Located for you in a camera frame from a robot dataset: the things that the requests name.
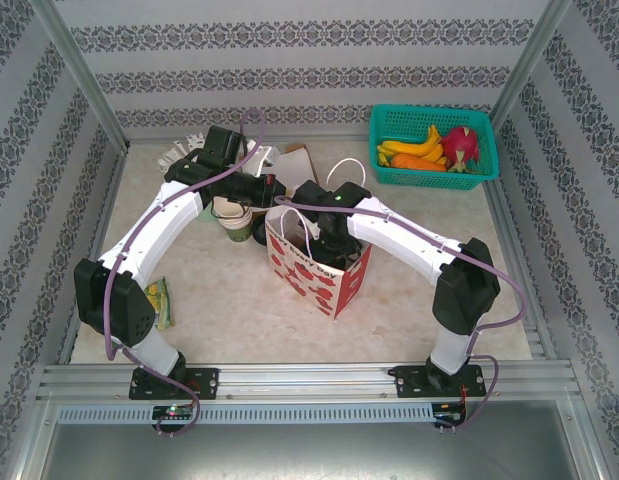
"plastic basket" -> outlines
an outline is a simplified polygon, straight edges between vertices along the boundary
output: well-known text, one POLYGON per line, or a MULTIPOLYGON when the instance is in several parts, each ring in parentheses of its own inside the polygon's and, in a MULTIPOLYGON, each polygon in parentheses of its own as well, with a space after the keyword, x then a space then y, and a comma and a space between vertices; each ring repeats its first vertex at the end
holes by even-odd
POLYGON ((475 110, 414 107, 409 105, 376 105, 369 125, 369 159, 380 183, 417 187, 471 190, 485 180, 498 176, 498 153, 489 117, 475 110), (435 125, 442 136, 458 126, 472 128, 478 134, 480 162, 470 161, 468 167, 478 173, 446 173, 381 167, 376 147, 385 140, 421 143, 427 130, 435 125))

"marble surface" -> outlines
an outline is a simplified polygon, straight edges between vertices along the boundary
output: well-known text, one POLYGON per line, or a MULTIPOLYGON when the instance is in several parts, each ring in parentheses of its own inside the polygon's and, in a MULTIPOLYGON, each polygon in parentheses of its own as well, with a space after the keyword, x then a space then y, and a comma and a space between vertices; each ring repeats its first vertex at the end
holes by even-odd
MULTIPOLYGON (((340 159, 368 162, 366 142, 308 143, 319 180, 340 159)), ((114 205, 104 248, 113 246, 150 204, 162 175, 156 159, 170 145, 133 145, 114 205)), ((470 192, 380 185, 371 168, 366 187, 402 215, 458 240, 479 237, 496 267, 502 252, 482 187, 470 192)), ((330 187, 359 181, 359 167, 343 164, 330 187)), ((216 223, 191 222, 159 262, 152 281, 166 276, 175 326, 165 338, 191 363, 303 363, 423 361, 438 323, 434 288, 406 264, 374 248, 364 283, 335 321, 283 283, 254 241, 233 243, 216 223)), ((517 311, 508 285, 484 321, 517 311)), ((475 353, 531 359, 520 323, 481 335, 475 353)), ((122 355, 116 361, 125 362, 122 355)), ((81 325, 72 363, 106 363, 103 337, 81 325)))

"yellow package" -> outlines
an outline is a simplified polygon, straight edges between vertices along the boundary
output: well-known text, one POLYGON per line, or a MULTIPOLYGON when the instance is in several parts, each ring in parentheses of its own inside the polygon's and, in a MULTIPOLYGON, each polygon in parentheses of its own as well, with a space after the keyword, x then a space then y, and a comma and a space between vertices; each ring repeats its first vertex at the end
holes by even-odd
POLYGON ((169 300, 169 289, 167 288, 167 279, 162 277, 155 283, 152 283, 145 288, 145 295, 153 305, 156 311, 156 320, 154 325, 158 330, 164 330, 173 326, 171 318, 171 301, 169 300))

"red and white paper bag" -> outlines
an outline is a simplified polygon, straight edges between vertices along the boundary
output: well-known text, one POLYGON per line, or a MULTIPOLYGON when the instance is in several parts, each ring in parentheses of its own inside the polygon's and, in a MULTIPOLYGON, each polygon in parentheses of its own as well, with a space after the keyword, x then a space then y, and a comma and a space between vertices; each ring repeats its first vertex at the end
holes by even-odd
POLYGON ((305 233, 298 225, 295 212, 284 216, 284 230, 281 229, 280 219, 285 210, 288 207, 274 207, 267 212, 265 219, 271 268, 322 313, 336 318, 362 285, 371 245, 361 242, 362 255, 344 271, 315 262, 288 240, 295 237, 304 241, 305 233))

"wall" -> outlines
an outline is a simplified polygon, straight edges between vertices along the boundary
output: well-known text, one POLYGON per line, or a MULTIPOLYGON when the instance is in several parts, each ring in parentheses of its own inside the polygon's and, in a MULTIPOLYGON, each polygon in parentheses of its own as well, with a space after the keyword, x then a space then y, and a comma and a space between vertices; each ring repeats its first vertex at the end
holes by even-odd
POLYGON ((117 158, 29 3, 0 1, 0 477, 64 342, 117 158))
POLYGON ((619 0, 573 2, 498 140, 553 340, 619 478, 619 0))
POLYGON ((489 110, 547 0, 58 1, 132 140, 365 134, 371 105, 489 110))

